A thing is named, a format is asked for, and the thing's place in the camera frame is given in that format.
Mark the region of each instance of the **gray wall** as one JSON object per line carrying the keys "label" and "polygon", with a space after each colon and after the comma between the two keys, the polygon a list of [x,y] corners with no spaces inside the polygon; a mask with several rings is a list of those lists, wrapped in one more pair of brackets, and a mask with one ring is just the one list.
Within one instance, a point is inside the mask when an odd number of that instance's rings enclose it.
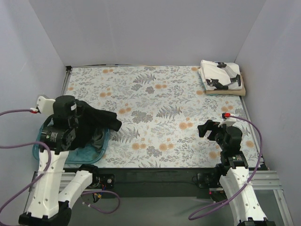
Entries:
{"label": "gray wall", "polygon": [[238,57],[264,159],[277,170],[295,225],[301,224],[301,2],[267,0]]}
{"label": "gray wall", "polygon": [[265,0],[30,0],[65,65],[233,62]]}
{"label": "gray wall", "polygon": [[[0,0],[0,112],[35,106],[38,94],[60,94],[64,65],[28,0]],[[0,143],[36,139],[45,117],[15,113],[0,117]],[[37,162],[32,147],[0,149],[0,205],[31,181]],[[4,209],[0,219],[17,224],[28,192]]]}

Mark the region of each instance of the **tan folded fabric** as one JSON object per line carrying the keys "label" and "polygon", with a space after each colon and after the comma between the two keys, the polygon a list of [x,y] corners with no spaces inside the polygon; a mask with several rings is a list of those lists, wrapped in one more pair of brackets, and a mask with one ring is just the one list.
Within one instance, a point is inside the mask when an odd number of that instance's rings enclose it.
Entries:
{"label": "tan folded fabric", "polygon": [[221,94],[221,95],[237,95],[237,96],[245,96],[246,89],[243,81],[243,77],[240,75],[241,83],[243,85],[242,89],[240,90],[206,90],[206,94]]}

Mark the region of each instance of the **purple cable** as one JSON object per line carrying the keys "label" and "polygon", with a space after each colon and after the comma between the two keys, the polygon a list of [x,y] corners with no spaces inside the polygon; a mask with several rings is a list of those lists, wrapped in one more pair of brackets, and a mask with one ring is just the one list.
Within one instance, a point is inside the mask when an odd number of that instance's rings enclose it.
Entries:
{"label": "purple cable", "polygon": [[[254,169],[253,173],[250,175],[249,179],[247,180],[247,183],[249,183],[249,182],[252,180],[252,178],[254,177],[254,175],[255,175],[255,173],[256,173],[256,171],[257,171],[257,169],[258,169],[258,166],[259,166],[259,164],[260,164],[260,158],[261,158],[261,156],[262,156],[262,136],[261,136],[261,132],[259,131],[259,129],[257,128],[257,126],[255,126],[255,125],[254,125],[251,121],[249,121],[248,119],[244,119],[244,118],[237,117],[237,116],[232,116],[232,115],[230,115],[230,117],[231,117],[231,118],[235,118],[235,119],[240,119],[240,120],[243,120],[243,121],[246,121],[246,122],[250,123],[250,124],[257,130],[258,135],[259,135],[259,139],[260,139],[259,157],[258,157],[258,160],[257,160],[257,163],[256,163],[256,166],[255,166],[255,169]],[[210,205],[208,205],[208,206],[202,207],[202,208],[200,208],[200,209],[194,211],[193,213],[191,213],[191,214],[189,215],[188,219],[189,219],[189,220],[200,219],[200,218],[203,218],[203,217],[205,217],[205,216],[207,216],[207,215],[209,215],[209,214],[211,214],[211,213],[213,213],[213,212],[219,210],[219,209],[222,208],[223,206],[229,204],[229,202],[231,202],[234,198],[236,198],[236,197],[244,190],[244,188],[245,188],[246,186],[247,186],[247,184],[243,185],[243,186],[242,186],[242,187],[241,187],[241,188],[240,188],[240,189],[239,189],[239,190],[238,190],[231,198],[229,198],[229,199],[226,200],[226,201],[221,201],[221,202],[217,202],[217,203],[214,203],[214,204],[210,204]],[[199,215],[199,216],[197,216],[197,217],[192,217],[193,215],[195,215],[196,213],[200,212],[201,210],[204,210],[204,209],[206,209],[206,208],[208,208],[208,207],[212,207],[212,206],[215,206],[215,205],[218,205],[218,204],[220,204],[218,207],[215,207],[214,209],[209,210],[208,212],[203,213],[203,214],[201,214],[201,215]]]}
{"label": "purple cable", "polygon": [[[15,113],[15,112],[32,112],[30,109],[20,109],[20,110],[11,110],[11,111],[6,111],[6,112],[2,112],[0,113],[0,116],[8,114],[8,113]],[[48,161],[46,163],[46,167],[44,168],[44,172],[46,172],[50,166],[50,162],[51,162],[51,152],[50,152],[50,148],[43,142],[40,141],[35,141],[35,142],[30,142],[30,143],[26,143],[26,144],[21,144],[21,145],[10,145],[10,146],[2,146],[0,145],[0,149],[11,149],[11,148],[18,148],[18,147],[24,147],[24,146],[28,146],[28,145],[41,145],[43,146],[47,152],[48,152]],[[40,175],[38,175],[30,184],[28,184],[27,186],[25,186],[21,191],[19,191],[17,194],[15,194],[13,197],[11,197],[9,200],[7,200],[1,207],[0,207],[0,214],[1,212],[4,210],[4,208],[10,203],[12,202],[16,197],[18,197],[21,193],[23,193],[24,191],[26,191],[29,187],[31,187],[32,185],[34,185],[38,180],[40,180],[42,178],[44,174],[41,173]],[[4,223],[2,223],[0,221],[0,225],[1,226],[11,226],[11,225],[6,225]]]}
{"label": "purple cable", "polygon": [[[107,191],[107,190],[102,190],[102,192],[103,193],[110,193],[110,194],[113,194],[113,195],[115,195],[117,197],[117,199],[118,199],[118,205],[117,205],[117,207],[115,209],[113,209],[111,211],[104,211],[104,210],[102,210],[102,209],[100,209],[100,208],[98,208],[98,207],[96,207],[94,205],[91,205],[90,203],[87,203],[87,202],[84,202],[84,203],[86,205],[90,205],[90,207],[92,207],[93,209],[95,209],[95,210],[97,210],[97,211],[99,211],[101,213],[110,214],[110,213],[115,212],[119,208],[119,206],[120,206],[120,197],[119,197],[119,195],[117,193],[115,193],[115,192]],[[81,195],[83,196],[83,195],[86,195],[86,194],[93,194],[93,193],[95,193],[95,191],[94,192],[84,192]]]}

